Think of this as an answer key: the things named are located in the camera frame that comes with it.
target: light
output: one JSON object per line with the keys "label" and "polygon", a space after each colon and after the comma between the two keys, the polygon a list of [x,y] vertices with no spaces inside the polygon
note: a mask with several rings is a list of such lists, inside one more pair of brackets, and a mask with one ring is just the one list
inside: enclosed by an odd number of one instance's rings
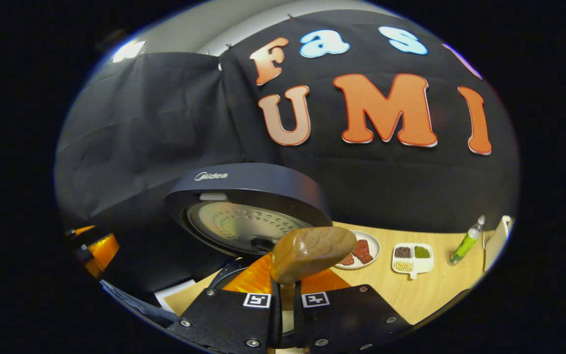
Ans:
{"label": "light", "polygon": [[128,59],[134,58],[135,56],[137,56],[137,54],[139,54],[139,51],[141,50],[144,44],[145,44],[144,40],[142,40],[141,42],[127,43],[126,45],[121,47],[117,51],[117,53],[115,53],[115,55],[113,56],[113,62],[117,63],[117,62],[121,62],[126,58]]}

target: white sectioned tray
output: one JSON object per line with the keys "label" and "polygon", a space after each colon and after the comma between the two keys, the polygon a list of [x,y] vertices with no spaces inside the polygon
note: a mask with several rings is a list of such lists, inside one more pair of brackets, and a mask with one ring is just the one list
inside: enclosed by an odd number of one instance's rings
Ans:
{"label": "white sectioned tray", "polygon": [[[424,247],[429,252],[429,258],[416,258],[414,254],[414,247]],[[411,258],[398,258],[396,256],[397,248],[407,247],[409,248],[409,253]],[[396,262],[406,262],[412,265],[411,271],[397,270]],[[425,243],[400,243],[393,249],[393,271],[397,273],[409,274],[410,279],[416,279],[416,275],[419,273],[427,273],[434,268],[434,253],[431,250],[431,246]]]}
{"label": "white sectioned tray", "polygon": [[373,235],[364,233],[363,231],[351,230],[352,233],[355,234],[355,238],[357,240],[367,240],[368,241],[368,253],[372,256],[372,260],[367,264],[363,264],[357,257],[353,256],[353,260],[355,261],[352,265],[341,265],[336,264],[335,267],[339,267],[340,269],[360,269],[361,267],[368,266],[372,262],[375,262],[377,257],[379,257],[379,252],[381,251],[381,246],[379,241],[375,239]]}

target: blue letter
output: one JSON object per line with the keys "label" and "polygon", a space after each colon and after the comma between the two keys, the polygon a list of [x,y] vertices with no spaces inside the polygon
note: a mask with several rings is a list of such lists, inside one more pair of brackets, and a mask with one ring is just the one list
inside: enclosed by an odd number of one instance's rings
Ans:
{"label": "blue letter", "polygon": [[383,26],[379,27],[379,33],[390,38],[388,42],[402,52],[420,54],[421,56],[427,54],[427,48],[421,42],[418,42],[418,38],[404,29]]}
{"label": "blue letter", "polygon": [[301,55],[305,58],[318,58],[327,53],[342,54],[351,47],[342,42],[338,32],[330,29],[307,33],[301,38],[301,43],[307,43],[301,47]]}

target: orange letter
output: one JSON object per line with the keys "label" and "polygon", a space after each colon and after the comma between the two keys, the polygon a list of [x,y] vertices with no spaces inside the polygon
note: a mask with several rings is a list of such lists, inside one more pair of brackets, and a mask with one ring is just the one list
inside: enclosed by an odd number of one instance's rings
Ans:
{"label": "orange letter", "polygon": [[342,89],[346,100],[348,129],[342,133],[342,139],[347,143],[372,141],[373,134],[366,128],[366,114],[385,142],[393,137],[403,116],[403,129],[397,134],[400,142],[428,148],[438,144],[436,134],[431,131],[425,94],[429,84],[420,76],[398,74],[388,98],[361,74],[338,76],[333,85]]}
{"label": "orange letter", "polygon": [[259,107],[263,110],[265,117],[265,127],[272,140],[281,145],[292,146],[304,143],[310,137],[311,123],[310,115],[307,112],[307,100],[305,96],[310,92],[306,86],[292,87],[285,91],[285,97],[292,101],[294,116],[296,117],[296,128],[291,132],[283,129],[281,125],[281,115],[279,115],[279,102],[281,98],[278,94],[265,96],[259,100]]}
{"label": "orange letter", "polygon": [[272,62],[282,63],[285,59],[283,49],[279,47],[286,46],[289,41],[283,37],[279,37],[270,43],[267,43],[261,49],[256,50],[250,54],[250,58],[255,61],[256,73],[259,75],[256,79],[258,86],[267,83],[268,81],[276,78],[281,71],[280,67],[274,67]]}
{"label": "orange letter", "polygon": [[458,92],[462,94],[462,97],[467,100],[467,105],[469,105],[469,114],[471,115],[470,150],[476,154],[490,155],[492,145],[488,140],[486,116],[483,113],[483,98],[474,90],[466,87],[458,87]]}

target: black metal plate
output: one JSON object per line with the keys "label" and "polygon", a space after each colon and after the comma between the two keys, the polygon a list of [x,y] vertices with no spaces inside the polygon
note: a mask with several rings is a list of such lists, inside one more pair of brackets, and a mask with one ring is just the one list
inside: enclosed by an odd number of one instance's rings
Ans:
{"label": "black metal plate", "polygon": [[[204,289],[168,330],[221,353],[267,353],[270,308],[246,307],[245,293],[215,290],[215,294],[209,296],[206,294],[209,289]],[[191,325],[185,327],[180,324],[181,320]],[[247,346],[246,341],[250,339],[259,341],[260,346]]]}
{"label": "black metal plate", "polygon": [[[296,304],[301,305],[306,347],[311,354],[359,353],[364,346],[362,352],[372,352],[411,327],[370,285],[316,294],[306,297],[305,304],[302,299]],[[321,339],[328,344],[317,346]]]}

